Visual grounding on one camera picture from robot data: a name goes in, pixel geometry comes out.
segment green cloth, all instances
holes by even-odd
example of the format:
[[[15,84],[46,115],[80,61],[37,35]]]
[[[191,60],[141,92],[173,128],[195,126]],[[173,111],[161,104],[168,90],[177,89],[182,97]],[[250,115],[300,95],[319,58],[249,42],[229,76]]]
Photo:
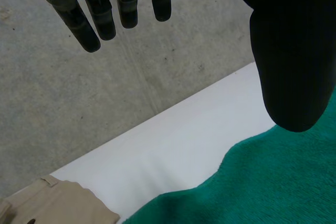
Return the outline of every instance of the green cloth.
[[[336,92],[309,131],[275,126],[244,140],[203,184],[160,195],[125,223],[336,223]]]

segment green towel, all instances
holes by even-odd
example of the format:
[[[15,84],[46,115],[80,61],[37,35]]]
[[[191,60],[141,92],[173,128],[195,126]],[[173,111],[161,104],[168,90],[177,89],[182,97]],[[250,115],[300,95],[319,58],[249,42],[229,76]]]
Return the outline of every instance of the green towel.
[[[336,223],[336,92],[309,131],[275,126],[244,140],[200,186],[160,195],[125,223]]]

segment concrete floor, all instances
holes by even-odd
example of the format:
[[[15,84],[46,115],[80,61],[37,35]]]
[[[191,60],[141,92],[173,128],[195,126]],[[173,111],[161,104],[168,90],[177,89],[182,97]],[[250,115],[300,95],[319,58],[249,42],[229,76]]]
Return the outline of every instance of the concrete floor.
[[[253,61],[242,0],[173,0],[165,23],[139,0],[131,30],[111,1],[117,36],[89,54],[45,0],[0,0],[0,196]]]

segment white sheet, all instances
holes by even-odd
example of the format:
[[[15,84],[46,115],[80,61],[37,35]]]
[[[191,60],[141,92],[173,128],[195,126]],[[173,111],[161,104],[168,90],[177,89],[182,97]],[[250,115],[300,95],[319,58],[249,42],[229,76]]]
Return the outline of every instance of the white sheet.
[[[159,194],[201,184],[234,144],[272,126],[251,63],[52,175],[91,189],[121,223]]]

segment beige object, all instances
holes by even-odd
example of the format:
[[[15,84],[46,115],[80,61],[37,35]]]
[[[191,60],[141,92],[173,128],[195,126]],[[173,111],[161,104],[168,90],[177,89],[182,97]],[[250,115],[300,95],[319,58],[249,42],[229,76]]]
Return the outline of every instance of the beige object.
[[[78,183],[50,175],[0,199],[0,224],[113,224],[119,215]]]

